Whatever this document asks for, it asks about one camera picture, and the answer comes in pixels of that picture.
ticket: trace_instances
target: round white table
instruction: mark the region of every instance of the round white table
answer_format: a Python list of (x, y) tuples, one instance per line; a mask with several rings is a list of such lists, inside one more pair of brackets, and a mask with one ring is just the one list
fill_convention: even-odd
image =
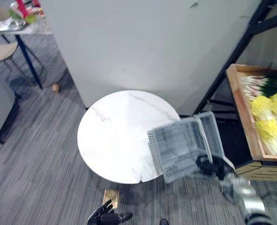
[(78, 128), (84, 162), (99, 176), (117, 183), (152, 180), (156, 172), (147, 131), (180, 120), (162, 98), (127, 90), (107, 95), (90, 107)]

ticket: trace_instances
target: gray plastic basket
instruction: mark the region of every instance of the gray plastic basket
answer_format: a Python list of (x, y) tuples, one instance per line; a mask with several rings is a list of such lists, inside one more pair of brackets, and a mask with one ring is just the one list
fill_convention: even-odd
[(224, 157), (215, 117), (204, 112), (148, 132), (149, 148), (157, 172), (167, 183), (184, 176), (201, 174), (199, 155)]

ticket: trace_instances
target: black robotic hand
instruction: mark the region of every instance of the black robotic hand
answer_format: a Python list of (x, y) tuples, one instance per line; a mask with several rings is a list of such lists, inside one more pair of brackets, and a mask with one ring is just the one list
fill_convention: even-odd
[(114, 213), (114, 211), (111, 210), (113, 206), (110, 203), (111, 200), (107, 201), (104, 205), (94, 211), (89, 217), (87, 225), (117, 225), (132, 218), (132, 212), (121, 214)]

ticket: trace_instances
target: metal tray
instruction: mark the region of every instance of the metal tray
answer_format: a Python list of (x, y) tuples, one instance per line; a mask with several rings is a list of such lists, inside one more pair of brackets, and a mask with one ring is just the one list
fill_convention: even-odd
[(8, 19), (5, 21), (0, 21), (0, 32), (3, 31), (17, 31), (24, 29), (28, 24), (25, 21), (15, 21)]

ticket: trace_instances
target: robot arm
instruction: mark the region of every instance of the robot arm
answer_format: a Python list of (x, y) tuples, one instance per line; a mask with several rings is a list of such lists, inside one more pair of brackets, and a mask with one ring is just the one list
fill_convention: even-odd
[(121, 214), (114, 213), (114, 211), (111, 210), (113, 206), (110, 203), (111, 200), (94, 211), (89, 217), (87, 225), (117, 225), (132, 218), (133, 214), (131, 212)]
[(238, 205), (246, 225), (273, 225), (267, 215), (262, 199), (251, 186), (250, 181), (237, 177), (223, 159), (213, 157), (211, 164), (207, 156), (200, 156), (196, 161), (201, 171), (206, 175), (216, 175), (219, 178), (223, 195), (232, 203)]

